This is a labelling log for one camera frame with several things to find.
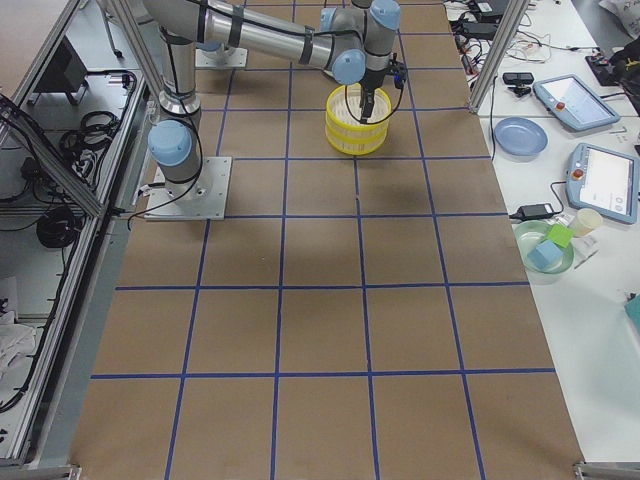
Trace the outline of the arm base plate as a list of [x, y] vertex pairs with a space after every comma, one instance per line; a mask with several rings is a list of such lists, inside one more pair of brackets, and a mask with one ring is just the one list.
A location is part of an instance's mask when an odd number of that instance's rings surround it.
[[195, 68], [197, 70], [244, 69], [248, 52], [243, 48], [220, 46], [217, 50], [196, 50]]
[[196, 185], [177, 199], [190, 184], [165, 184], [163, 172], [157, 167], [154, 181], [165, 185], [151, 190], [144, 218], [152, 221], [223, 220], [231, 169], [231, 157], [205, 157]]

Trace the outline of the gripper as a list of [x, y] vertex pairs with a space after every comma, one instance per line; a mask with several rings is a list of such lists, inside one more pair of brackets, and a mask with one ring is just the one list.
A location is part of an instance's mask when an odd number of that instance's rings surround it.
[[360, 93], [360, 102], [359, 107], [361, 109], [360, 112], [360, 123], [366, 123], [369, 119], [369, 116], [372, 115], [373, 109], [375, 106], [375, 90], [380, 88], [383, 85], [384, 79], [386, 77], [386, 70], [372, 70], [369, 68], [365, 69], [364, 76], [360, 80], [360, 85], [362, 88], [362, 92]]

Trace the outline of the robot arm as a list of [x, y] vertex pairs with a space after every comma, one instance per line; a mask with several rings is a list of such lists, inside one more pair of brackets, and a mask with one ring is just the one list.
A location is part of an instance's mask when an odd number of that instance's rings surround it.
[[395, 1], [355, 1], [350, 7], [324, 8], [317, 28], [225, 1], [145, 1], [143, 5], [169, 41], [256, 50], [326, 71], [340, 85], [358, 85], [360, 112], [354, 119], [361, 124], [371, 122], [376, 91], [386, 78], [404, 90], [406, 65], [392, 53], [401, 18]]

